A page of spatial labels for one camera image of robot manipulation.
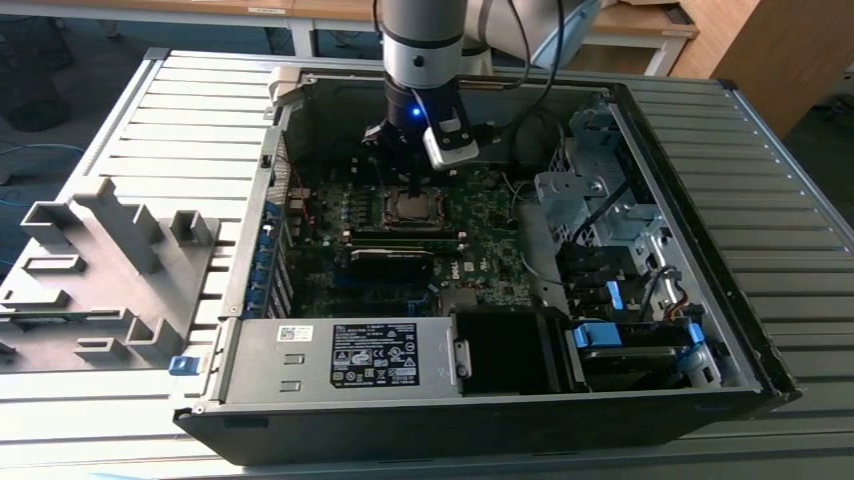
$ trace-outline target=power supply label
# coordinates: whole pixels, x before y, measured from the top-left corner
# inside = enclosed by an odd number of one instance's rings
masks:
[[[335,388],[418,385],[418,332],[414,323],[335,325]]]

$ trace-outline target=desk leg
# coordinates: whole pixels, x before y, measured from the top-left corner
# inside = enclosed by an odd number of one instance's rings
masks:
[[[645,75],[666,77],[677,63],[682,49],[688,40],[680,37],[672,37],[665,41],[665,45],[656,51],[650,65],[646,67]]]
[[[291,35],[294,35],[294,54],[311,58],[318,54],[315,41],[315,25],[311,18],[290,19]]]

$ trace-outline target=motherboard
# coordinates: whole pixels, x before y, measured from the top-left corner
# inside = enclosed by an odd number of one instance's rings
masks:
[[[530,305],[500,170],[436,172],[414,188],[370,157],[293,166],[282,241],[291,317],[449,315]]]

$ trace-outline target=blue cable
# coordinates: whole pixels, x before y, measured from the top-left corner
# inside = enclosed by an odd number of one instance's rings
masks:
[[[6,140],[3,141],[3,143],[9,143],[10,145],[17,145],[15,143],[7,142]],[[15,147],[0,151],[0,156],[18,152],[21,150],[27,150],[30,148],[59,148],[65,150],[73,150],[77,153],[79,153],[81,156],[83,156],[83,154],[86,153],[86,150],[83,148],[77,147],[74,145],[65,145],[62,143],[34,143],[33,145],[17,145]],[[25,207],[25,208],[33,207],[33,204],[30,203],[17,203],[17,202],[10,202],[7,200],[0,200],[0,204],[9,205],[10,207]]]
[[[0,200],[0,204],[9,205],[10,207],[25,207],[25,208],[33,207],[33,204],[30,203],[7,202],[6,200]]]
[[[77,147],[74,145],[65,145],[62,143],[35,143],[33,145],[19,145],[17,147],[9,148],[9,149],[0,151],[0,155],[7,155],[7,154],[10,154],[13,152],[18,152],[19,150],[27,150],[29,148],[61,148],[61,149],[66,149],[66,150],[74,150],[81,155],[83,155],[86,153],[85,149],[82,149],[81,147]]]

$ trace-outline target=metal table surface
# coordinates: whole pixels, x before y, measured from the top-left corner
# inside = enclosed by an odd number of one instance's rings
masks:
[[[117,195],[125,201],[145,202],[155,216],[195,209],[219,218],[222,246],[203,296],[226,288],[234,249],[227,245],[237,240],[267,126],[269,72],[283,64],[382,68],[367,61],[150,52],[59,195],[61,199],[70,196],[81,176],[103,175],[113,177]],[[820,469],[823,478],[848,478],[847,467],[854,464],[851,227],[737,91],[702,80],[566,77],[630,86],[754,309],[807,389],[801,400],[756,419],[712,425],[656,448],[243,468],[222,460],[173,425],[175,382],[166,371],[13,374],[0,376],[0,476],[70,478],[99,472],[210,478],[303,473],[339,478],[355,472],[400,477],[618,464],[633,466],[633,476],[720,478],[778,472],[792,478]],[[218,313],[219,301],[201,300],[191,349],[210,344]],[[697,462],[714,462],[714,469],[698,468]],[[608,469],[596,477],[625,474],[622,469]]]

